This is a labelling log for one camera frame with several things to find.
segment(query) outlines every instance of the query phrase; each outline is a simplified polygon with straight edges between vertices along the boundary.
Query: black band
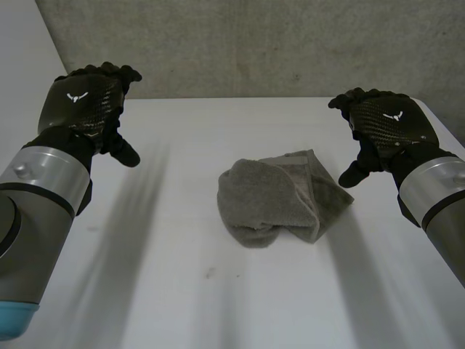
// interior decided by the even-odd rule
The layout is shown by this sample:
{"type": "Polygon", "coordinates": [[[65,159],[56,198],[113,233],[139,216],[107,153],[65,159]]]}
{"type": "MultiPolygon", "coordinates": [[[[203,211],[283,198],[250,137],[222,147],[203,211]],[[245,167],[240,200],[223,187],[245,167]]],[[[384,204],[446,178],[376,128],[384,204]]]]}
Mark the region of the black band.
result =
{"type": "Polygon", "coordinates": [[[90,174],[92,157],[94,155],[92,142],[72,129],[67,127],[50,127],[23,148],[28,147],[50,147],[64,151],[81,162],[90,174]]]}
{"type": "Polygon", "coordinates": [[[389,170],[394,177],[397,189],[400,189],[404,179],[418,166],[425,162],[457,155],[437,147],[428,142],[414,143],[406,146],[400,153],[392,158],[389,170]]]}
{"type": "Polygon", "coordinates": [[[0,241],[0,257],[9,249],[13,242],[15,242],[21,228],[21,212],[17,209],[16,203],[11,198],[9,198],[9,200],[13,203],[13,207],[15,208],[15,217],[13,218],[12,226],[8,230],[7,235],[0,241]]]}
{"type": "Polygon", "coordinates": [[[435,204],[429,211],[424,215],[423,220],[421,221],[421,227],[423,228],[424,231],[426,231],[426,228],[428,228],[429,222],[434,218],[436,214],[441,212],[445,207],[453,204],[454,202],[461,200],[465,198],[465,190],[459,191],[457,193],[454,193],[452,195],[449,195],[447,198],[444,198],[443,200],[439,201],[437,204],[435,204]]]}
{"type": "Polygon", "coordinates": [[[43,196],[56,204],[60,205],[70,216],[73,220],[76,216],[73,207],[69,202],[67,202],[64,198],[59,196],[58,194],[53,193],[50,190],[43,189],[42,187],[38,187],[37,185],[31,185],[27,183],[1,183],[0,190],[17,190],[17,191],[27,191],[29,193],[34,193],[39,196],[43,196]]]}

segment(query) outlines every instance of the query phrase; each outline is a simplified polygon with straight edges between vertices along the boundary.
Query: gray wall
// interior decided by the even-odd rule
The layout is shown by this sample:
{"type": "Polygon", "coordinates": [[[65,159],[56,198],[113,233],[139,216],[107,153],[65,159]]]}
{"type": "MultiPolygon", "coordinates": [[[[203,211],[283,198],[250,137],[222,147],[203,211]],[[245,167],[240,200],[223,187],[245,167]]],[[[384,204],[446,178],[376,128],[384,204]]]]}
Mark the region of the gray wall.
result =
{"type": "Polygon", "coordinates": [[[331,96],[353,87],[423,100],[465,144],[465,2],[37,0],[70,71],[109,60],[130,97],[331,96]]]}

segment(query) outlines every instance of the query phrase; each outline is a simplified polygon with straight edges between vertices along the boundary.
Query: carbon fiber glove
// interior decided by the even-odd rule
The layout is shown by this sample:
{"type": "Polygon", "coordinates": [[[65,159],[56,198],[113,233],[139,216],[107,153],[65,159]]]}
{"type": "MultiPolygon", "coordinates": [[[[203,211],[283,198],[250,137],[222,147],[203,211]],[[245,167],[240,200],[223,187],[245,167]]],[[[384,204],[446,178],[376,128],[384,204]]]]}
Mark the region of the carbon fiber glove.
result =
{"type": "Polygon", "coordinates": [[[344,188],[356,186],[371,172],[391,172],[392,159],[412,144],[439,150],[428,118],[407,95],[356,88],[332,99],[328,107],[341,111],[360,142],[357,160],[339,178],[344,188]]]}
{"type": "Polygon", "coordinates": [[[39,120],[39,134],[50,128],[73,130],[92,143],[94,153],[110,153],[123,165],[140,163],[137,152],[118,133],[124,96],[141,75],[129,67],[105,62],[99,68],[88,65],[55,79],[39,120]]]}

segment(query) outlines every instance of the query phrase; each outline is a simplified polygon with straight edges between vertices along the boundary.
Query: white table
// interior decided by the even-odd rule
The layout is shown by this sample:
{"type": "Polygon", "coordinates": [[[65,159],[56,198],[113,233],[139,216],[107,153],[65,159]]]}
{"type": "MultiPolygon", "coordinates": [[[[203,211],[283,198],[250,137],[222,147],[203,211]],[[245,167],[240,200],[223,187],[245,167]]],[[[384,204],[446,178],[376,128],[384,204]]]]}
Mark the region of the white table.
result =
{"type": "MultiPolygon", "coordinates": [[[[41,308],[6,348],[464,348],[465,289],[400,214],[389,174],[315,244],[245,249],[217,211],[238,159],[314,149],[337,177],[358,152],[328,98],[128,100],[136,169],[94,159],[41,308]]],[[[421,103],[444,149],[465,150],[421,103]]]]}

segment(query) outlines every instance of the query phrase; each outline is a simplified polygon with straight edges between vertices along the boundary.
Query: towel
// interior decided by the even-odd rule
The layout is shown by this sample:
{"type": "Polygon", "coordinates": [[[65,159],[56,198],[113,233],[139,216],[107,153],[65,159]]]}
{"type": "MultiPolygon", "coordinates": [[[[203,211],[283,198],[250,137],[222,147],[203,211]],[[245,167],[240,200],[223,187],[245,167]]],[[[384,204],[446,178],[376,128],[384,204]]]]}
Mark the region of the towel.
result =
{"type": "Polygon", "coordinates": [[[270,245],[281,227],[314,244],[353,201],[312,150],[236,161],[217,194],[223,223],[245,247],[270,245]]]}

